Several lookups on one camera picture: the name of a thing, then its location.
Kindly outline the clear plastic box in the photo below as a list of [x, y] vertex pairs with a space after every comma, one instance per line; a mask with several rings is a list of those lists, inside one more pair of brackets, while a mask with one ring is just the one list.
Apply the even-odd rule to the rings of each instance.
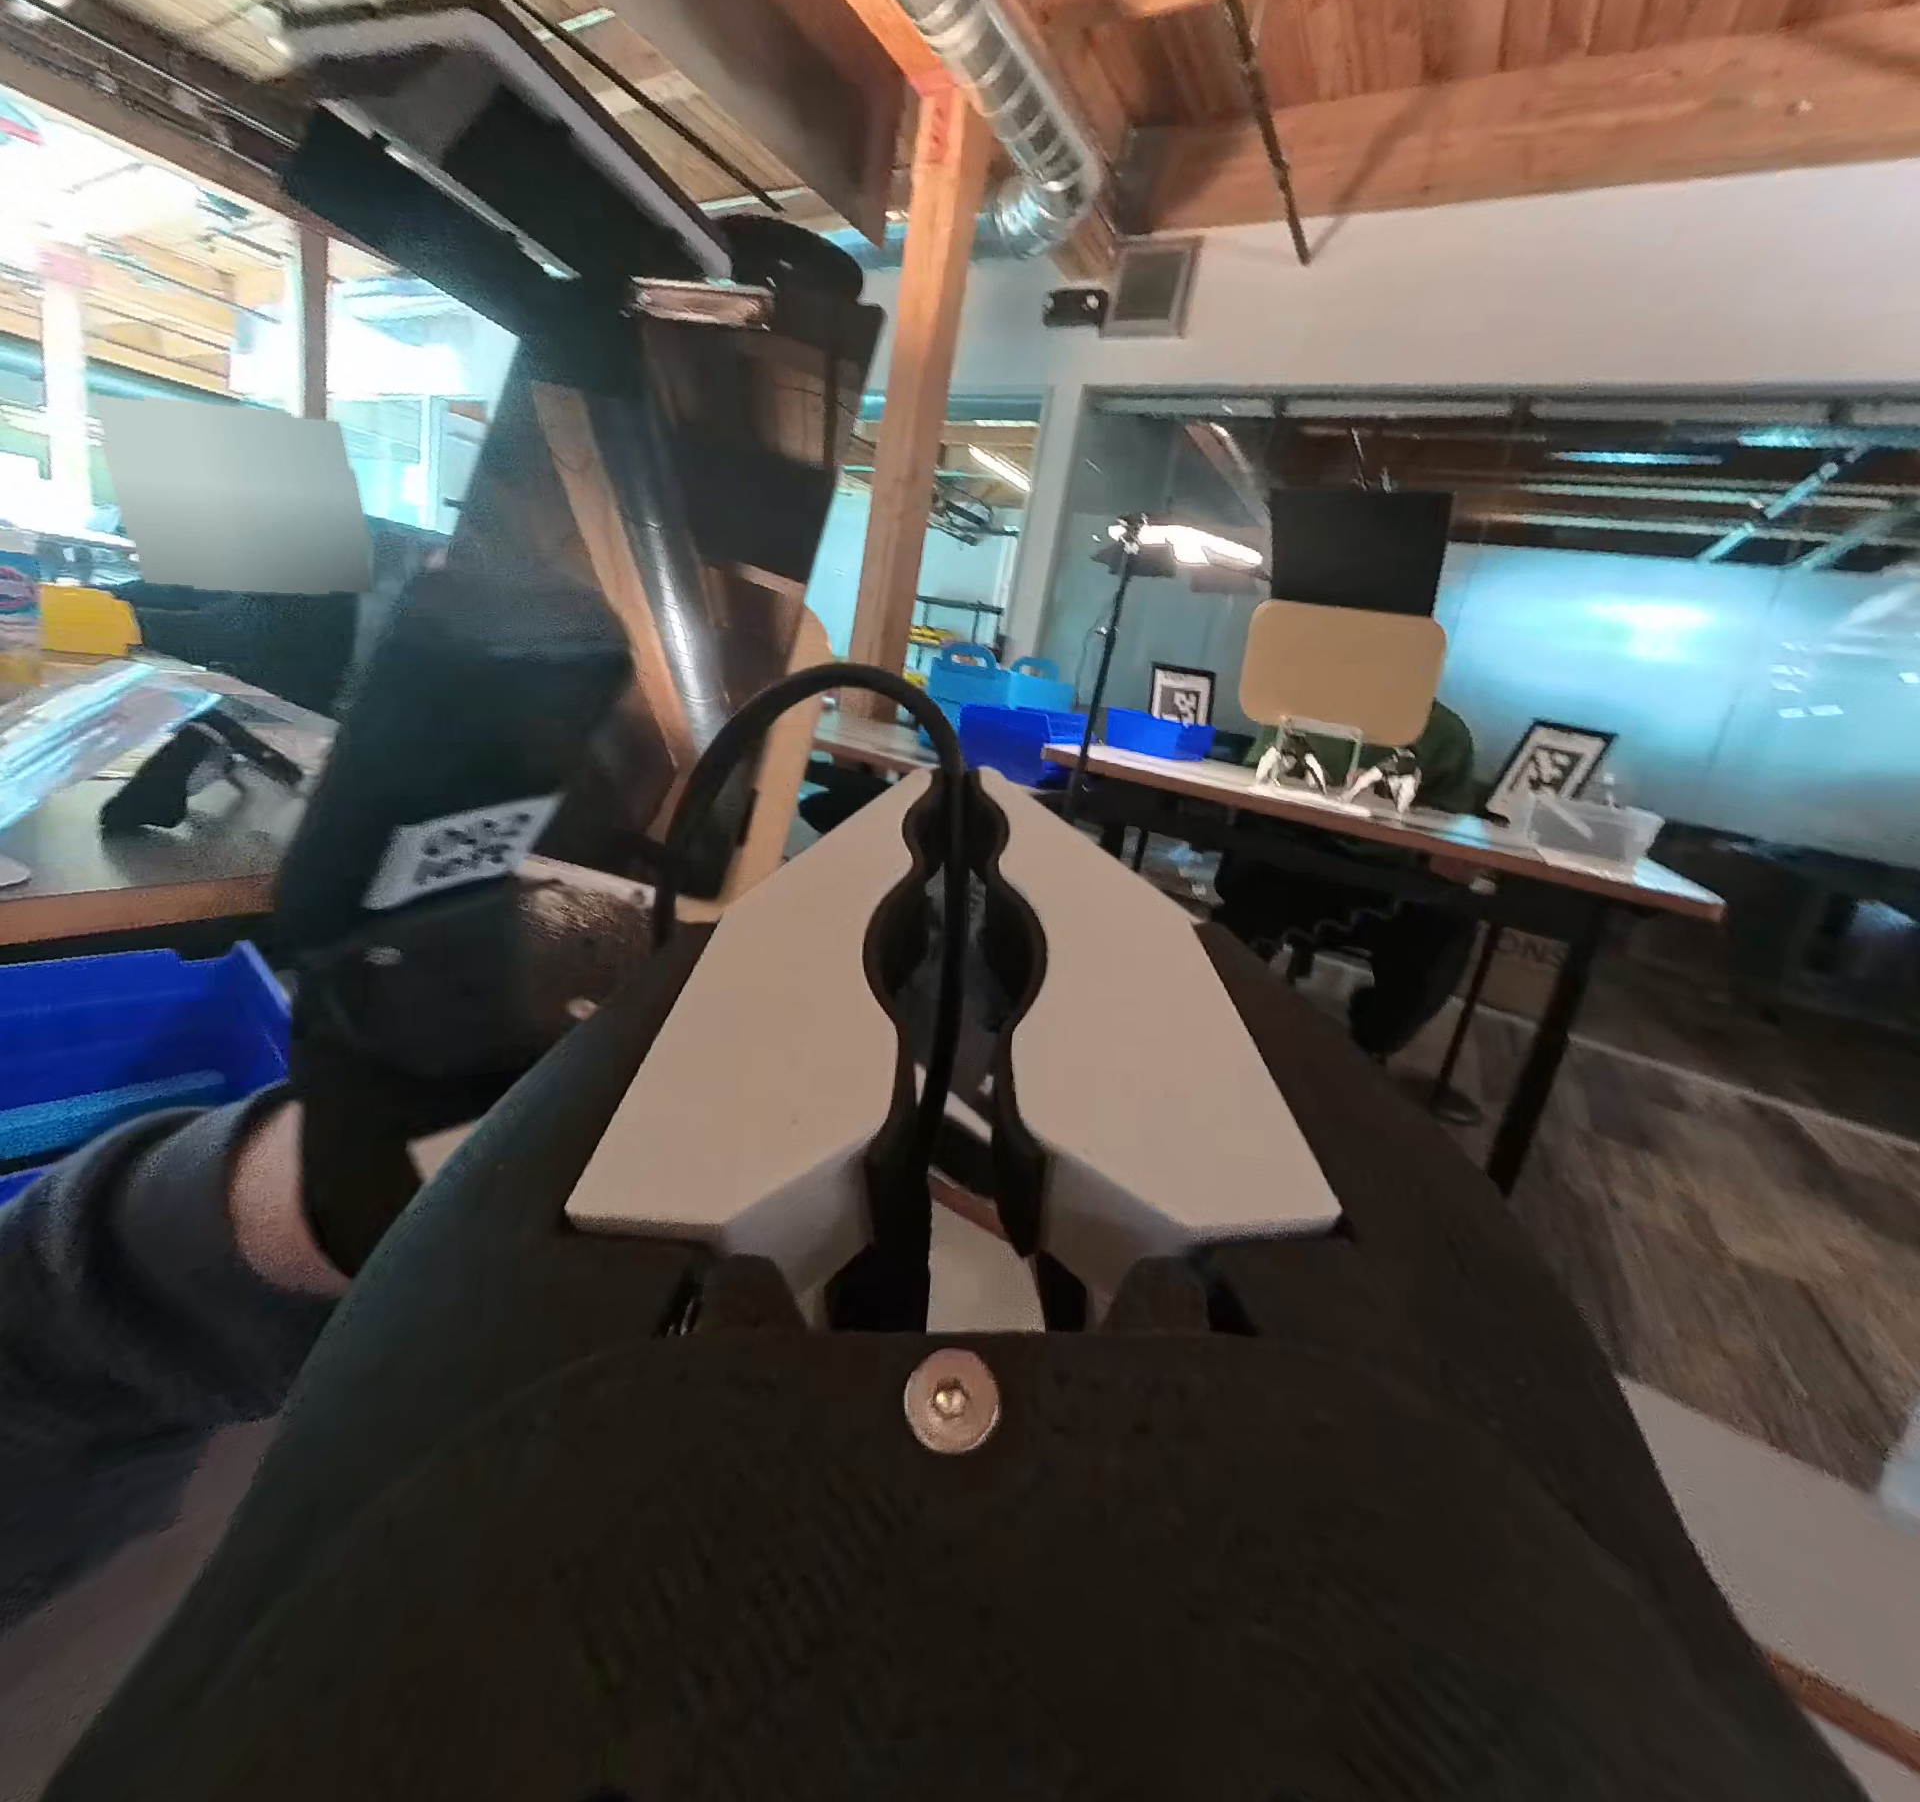
[[1542, 855], [1577, 855], [1610, 871], [1631, 871], [1662, 834], [1666, 818], [1650, 810], [1542, 794], [1525, 811], [1525, 842]]

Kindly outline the wooden-edged side table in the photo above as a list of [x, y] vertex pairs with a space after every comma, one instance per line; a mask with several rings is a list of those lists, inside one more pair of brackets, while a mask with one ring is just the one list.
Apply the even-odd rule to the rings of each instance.
[[[900, 720], [860, 720], [826, 713], [812, 737], [812, 758], [804, 776], [799, 823], [821, 836], [848, 816], [860, 811], [900, 776], [936, 769], [932, 743], [918, 726]], [[1045, 805], [1059, 810], [1071, 785], [1034, 791]]]

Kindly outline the silver ventilation duct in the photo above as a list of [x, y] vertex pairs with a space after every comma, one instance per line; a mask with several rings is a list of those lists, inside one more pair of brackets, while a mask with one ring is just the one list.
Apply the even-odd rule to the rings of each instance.
[[1058, 254], [1109, 189], [1109, 156], [1024, 0], [891, 0], [975, 102], [1010, 178], [985, 206], [1010, 257]]

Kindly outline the person's left forearm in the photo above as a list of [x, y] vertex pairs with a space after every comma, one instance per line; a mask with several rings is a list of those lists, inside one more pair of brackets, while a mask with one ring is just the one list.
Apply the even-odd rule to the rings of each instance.
[[3, 1626], [177, 1506], [219, 1432], [284, 1406], [337, 1302], [254, 1279], [228, 1161], [271, 1087], [138, 1117], [3, 1205]]

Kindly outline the cardboard box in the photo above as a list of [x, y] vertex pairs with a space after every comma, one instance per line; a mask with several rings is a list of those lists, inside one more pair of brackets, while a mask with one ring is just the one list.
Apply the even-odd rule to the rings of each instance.
[[1475, 992], [1480, 1008], [1541, 1020], [1550, 1012], [1566, 960], [1567, 943], [1560, 935], [1480, 926], [1469, 964], [1455, 992], [1460, 999]]

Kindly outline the person's left hand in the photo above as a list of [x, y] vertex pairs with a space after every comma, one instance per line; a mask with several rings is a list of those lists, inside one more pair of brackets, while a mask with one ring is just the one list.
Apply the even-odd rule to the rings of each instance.
[[301, 1107], [292, 1099], [260, 1110], [232, 1150], [228, 1234], [254, 1279], [284, 1293], [337, 1302], [348, 1288], [307, 1226]]

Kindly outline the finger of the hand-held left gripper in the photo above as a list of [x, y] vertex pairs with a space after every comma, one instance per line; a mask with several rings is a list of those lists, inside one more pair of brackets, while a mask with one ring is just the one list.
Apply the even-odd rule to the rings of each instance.
[[313, 94], [284, 189], [496, 326], [740, 326], [735, 254], [685, 189], [492, 0], [298, 16]]

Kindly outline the yellow storage bin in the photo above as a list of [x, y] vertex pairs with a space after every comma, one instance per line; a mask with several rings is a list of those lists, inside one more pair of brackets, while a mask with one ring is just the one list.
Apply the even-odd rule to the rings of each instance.
[[117, 589], [42, 587], [42, 651], [62, 662], [116, 662], [144, 647], [138, 611]]

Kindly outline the wooden post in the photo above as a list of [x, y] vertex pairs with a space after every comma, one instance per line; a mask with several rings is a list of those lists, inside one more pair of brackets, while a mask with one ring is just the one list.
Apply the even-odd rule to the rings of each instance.
[[906, 672], [910, 641], [975, 218], [986, 192], [995, 150], [986, 119], [954, 77], [918, 78], [900, 309], [851, 621], [851, 659], [888, 675]]

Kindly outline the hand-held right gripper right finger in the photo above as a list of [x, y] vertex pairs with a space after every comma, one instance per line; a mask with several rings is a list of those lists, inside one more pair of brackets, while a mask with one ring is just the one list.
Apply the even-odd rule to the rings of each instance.
[[1327, 1236], [1334, 1192], [1198, 924], [1022, 785], [972, 776], [995, 1200], [1022, 1256], [1134, 1268]]

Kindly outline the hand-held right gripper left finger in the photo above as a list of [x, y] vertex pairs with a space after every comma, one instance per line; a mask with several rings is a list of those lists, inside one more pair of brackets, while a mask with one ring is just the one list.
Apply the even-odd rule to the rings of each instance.
[[920, 890], [909, 823], [932, 805], [920, 771], [724, 910], [565, 1202], [578, 1230], [760, 1256], [798, 1293], [868, 1248], [900, 1095], [868, 940]]

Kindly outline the large framed printed tag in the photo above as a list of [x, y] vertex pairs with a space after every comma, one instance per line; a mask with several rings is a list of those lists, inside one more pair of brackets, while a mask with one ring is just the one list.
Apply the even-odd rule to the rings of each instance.
[[1596, 781], [1615, 733], [1532, 720], [1499, 765], [1480, 801], [1487, 823], [1513, 827], [1536, 799], [1573, 799]]

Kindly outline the white grippers on clear stand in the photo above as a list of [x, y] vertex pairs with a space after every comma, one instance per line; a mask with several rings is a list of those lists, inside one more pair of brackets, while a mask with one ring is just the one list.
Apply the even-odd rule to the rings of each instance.
[[1274, 794], [1405, 816], [1427, 786], [1414, 744], [1374, 744], [1352, 726], [1282, 720], [1252, 744], [1253, 781]]

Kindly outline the wide blue storage bin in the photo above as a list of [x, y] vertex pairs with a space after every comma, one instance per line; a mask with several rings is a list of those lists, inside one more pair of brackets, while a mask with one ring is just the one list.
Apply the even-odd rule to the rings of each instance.
[[1089, 718], [1076, 712], [966, 703], [957, 733], [972, 771], [995, 769], [1022, 786], [1053, 791], [1071, 781], [1071, 760], [1049, 758], [1049, 749], [1079, 753], [1089, 737]]

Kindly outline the long wooden-edged table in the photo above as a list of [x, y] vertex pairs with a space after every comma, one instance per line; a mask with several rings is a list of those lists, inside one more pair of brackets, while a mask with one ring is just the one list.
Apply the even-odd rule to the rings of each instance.
[[1111, 744], [1053, 743], [1045, 758], [1084, 769], [1076, 823], [1120, 853], [1123, 834], [1159, 834], [1198, 850], [1243, 853], [1307, 874], [1469, 914], [1499, 932], [1566, 944], [1545, 1008], [1487, 1150], [1492, 1182], [1510, 1195], [1571, 1048], [1599, 947], [1614, 926], [1675, 916], [1721, 926], [1728, 904], [1705, 885], [1645, 860], [1615, 871], [1571, 853], [1541, 853], [1484, 818], [1415, 810], [1414, 818], [1269, 794], [1252, 769], [1212, 758], [1157, 758]]

